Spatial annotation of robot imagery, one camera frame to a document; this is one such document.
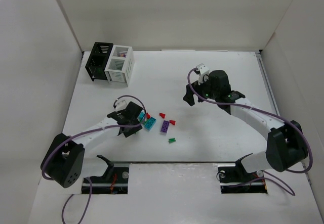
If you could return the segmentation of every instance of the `white basket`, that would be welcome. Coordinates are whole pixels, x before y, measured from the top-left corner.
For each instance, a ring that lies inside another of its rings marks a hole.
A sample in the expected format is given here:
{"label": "white basket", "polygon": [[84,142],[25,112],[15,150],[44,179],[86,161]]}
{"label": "white basket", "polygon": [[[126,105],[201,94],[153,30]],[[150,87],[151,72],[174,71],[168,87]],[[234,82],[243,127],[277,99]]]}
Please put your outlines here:
{"label": "white basket", "polygon": [[105,73],[109,82],[130,83],[135,60],[133,48],[130,46],[113,46]]}

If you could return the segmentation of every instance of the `black basket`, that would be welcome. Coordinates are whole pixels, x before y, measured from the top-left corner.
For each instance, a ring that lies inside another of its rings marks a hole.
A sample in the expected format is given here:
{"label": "black basket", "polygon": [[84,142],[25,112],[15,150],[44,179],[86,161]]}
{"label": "black basket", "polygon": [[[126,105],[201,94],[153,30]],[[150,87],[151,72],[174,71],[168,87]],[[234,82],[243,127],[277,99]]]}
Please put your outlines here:
{"label": "black basket", "polygon": [[108,80],[105,68],[112,50],[112,43],[95,42],[86,64],[86,70],[92,81]]}

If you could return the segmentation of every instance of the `gray wall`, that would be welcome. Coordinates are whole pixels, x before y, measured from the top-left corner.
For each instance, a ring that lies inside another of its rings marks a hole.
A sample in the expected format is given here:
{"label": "gray wall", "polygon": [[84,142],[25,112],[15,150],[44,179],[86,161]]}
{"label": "gray wall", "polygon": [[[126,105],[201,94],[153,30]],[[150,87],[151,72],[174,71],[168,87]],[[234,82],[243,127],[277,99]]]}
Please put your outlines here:
{"label": "gray wall", "polygon": [[324,0],[293,0],[262,53],[280,113],[300,122],[314,154],[309,173],[324,214]]}
{"label": "gray wall", "polygon": [[60,0],[83,50],[265,47],[292,0]]}
{"label": "gray wall", "polygon": [[81,52],[55,0],[0,0],[0,223],[27,223]]}

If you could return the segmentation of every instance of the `purple cable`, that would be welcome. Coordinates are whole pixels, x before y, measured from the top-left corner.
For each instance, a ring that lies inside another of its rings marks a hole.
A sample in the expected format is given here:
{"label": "purple cable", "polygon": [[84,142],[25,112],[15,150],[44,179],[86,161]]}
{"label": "purple cable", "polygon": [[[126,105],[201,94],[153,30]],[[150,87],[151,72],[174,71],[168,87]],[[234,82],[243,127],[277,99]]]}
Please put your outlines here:
{"label": "purple cable", "polygon": [[[89,177],[87,177],[87,178],[85,178],[85,179],[88,180],[88,181],[89,181],[89,184],[90,184],[89,197],[88,197],[88,201],[87,201],[87,204],[86,204],[85,210],[84,210],[84,212],[83,212],[83,214],[82,214],[82,216],[81,216],[80,221],[79,221],[77,224],[80,224],[80,223],[82,222],[83,218],[85,217],[86,212],[87,212],[87,209],[88,209],[88,206],[89,206],[89,203],[90,203],[91,195],[92,195],[92,182],[91,182],[91,180],[90,180]],[[66,200],[66,202],[65,202],[65,204],[64,204],[64,206],[63,206],[62,214],[61,214],[61,219],[62,219],[63,224],[66,224],[66,222],[65,222],[65,220],[64,220],[64,210],[65,210],[65,207],[66,207],[67,203],[69,202],[69,200],[73,197],[73,195],[74,195],[74,194],[70,195],[70,197]]]}
{"label": "purple cable", "polygon": [[[144,104],[142,103],[141,100],[139,100],[137,97],[134,97],[134,96],[131,96],[131,95],[123,95],[123,96],[120,96],[119,98],[117,98],[115,100],[115,102],[113,103],[113,105],[115,106],[116,102],[121,99],[121,98],[124,98],[124,97],[129,97],[129,98],[133,98],[133,99],[136,99],[138,102],[140,102],[140,104],[142,105],[142,108],[144,109],[144,118],[143,120],[145,120],[146,118],[146,109],[145,109],[145,106]],[[139,122],[138,124],[134,124],[134,125],[120,125],[120,124],[115,124],[115,125],[109,125],[109,126],[106,126],[104,128],[98,128],[98,129],[92,129],[92,130],[88,130],[88,131],[84,131],[84,132],[81,132],[79,134],[76,134],[72,137],[69,137],[68,139],[66,139],[65,141],[63,141],[61,144],[59,144],[52,152],[51,154],[48,156],[48,158],[46,159],[44,165],[43,165],[43,168],[42,168],[42,176],[43,178],[45,178],[46,180],[52,180],[50,177],[47,177],[45,175],[45,169],[47,168],[47,165],[49,164],[50,160],[53,158],[53,156],[58,152],[58,150],[63,147],[65,144],[67,144],[68,142],[70,142],[71,140],[77,138],[77,137],[80,137],[80,136],[83,136],[83,135],[86,135],[86,134],[90,134],[90,133],[93,133],[93,132],[97,132],[97,131],[100,131],[100,130],[105,130],[105,129],[109,129],[109,128],[114,128],[114,127],[123,127],[123,128],[133,128],[133,127],[138,127],[141,125],[141,122]]]}
{"label": "purple cable", "polygon": [[283,180],[281,180],[281,179],[279,179],[278,177],[276,177],[276,176],[274,176],[274,175],[272,175],[272,174],[270,174],[270,173],[268,173],[268,172],[266,172],[266,171],[264,171],[266,174],[268,174],[268,175],[270,175],[270,176],[272,176],[272,177],[274,177],[275,179],[277,179],[277,180],[279,180],[280,182],[282,182],[284,185],[286,185],[287,186],[287,188],[291,191],[289,191],[289,190],[287,190],[285,187],[283,187],[282,185],[280,185],[280,184],[278,184],[276,181],[274,181],[274,180],[272,180],[272,179],[270,179],[270,178],[268,178],[268,177],[258,177],[258,178],[255,178],[254,180],[251,180],[251,181],[248,181],[248,182],[245,182],[245,183],[242,183],[242,184],[238,184],[238,185],[231,185],[231,186],[229,186],[230,188],[234,188],[234,187],[240,187],[240,186],[245,186],[245,185],[248,185],[248,184],[250,184],[250,183],[253,183],[253,182],[255,182],[255,181],[258,181],[258,180],[269,180],[269,181],[271,181],[271,182],[273,182],[274,184],[276,184],[278,187],[280,187],[281,189],[283,189],[284,191],[286,191],[288,194],[290,194],[290,195],[292,195],[292,196],[295,196],[296,194],[295,194],[295,192],[294,192],[294,190],[287,184],[287,183],[285,183]]}
{"label": "purple cable", "polygon": [[261,110],[261,109],[257,109],[257,108],[252,108],[248,105],[244,105],[244,104],[232,104],[232,103],[220,103],[220,102],[214,102],[214,101],[210,101],[210,100],[207,100],[205,98],[203,98],[202,96],[200,96],[192,87],[191,85],[191,82],[190,82],[190,75],[191,73],[196,70],[196,68],[193,68],[189,71],[188,73],[188,76],[187,76],[187,80],[188,80],[188,83],[189,83],[189,87],[190,89],[192,90],[192,92],[198,97],[200,98],[201,100],[203,101],[206,101],[208,103],[211,103],[211,104],[216,104],[216,105],[226,105],[226,106],[239,106],[239,107],[243,107],[243,108],[247,108],[247,109],[252,109],[254,111],[257,111],[259,113],[262,113],[262,114],[267,114],[267,115],[270,115],[272,117],[275,117],[275,118],[278,118],[280,120],[282,120],[283,122],[285,122],[287,125],[289,125],[290,127],[292,127],[295,131],[297,131],[297,133],[301,136],[301,138],[303,139],[303,142],[305,143],[306,147],[307,147],[307,151],[308,151],[308,155],[309,155],[309,165],[308,167],[303,170],[303,171],[294,171],[294,170],[289,170],[287,169],[286,171],[288,172],[293,172],[293,173],[306,173],[308,172],[312,166],[313,166],[313,154],[312,154],[312,151],[310,149],[310,145],[307,141],[307,139],[305,138],[305,136],[303,135],[303,133],[294,125],[292,124],[290,121],[286,120],[285,118],[279,116],[279,115],[276,115],[276,114],[273,114],[273,113],[270,113],[270,112],[267,112],[267,111],[264,111],[264,110]]}

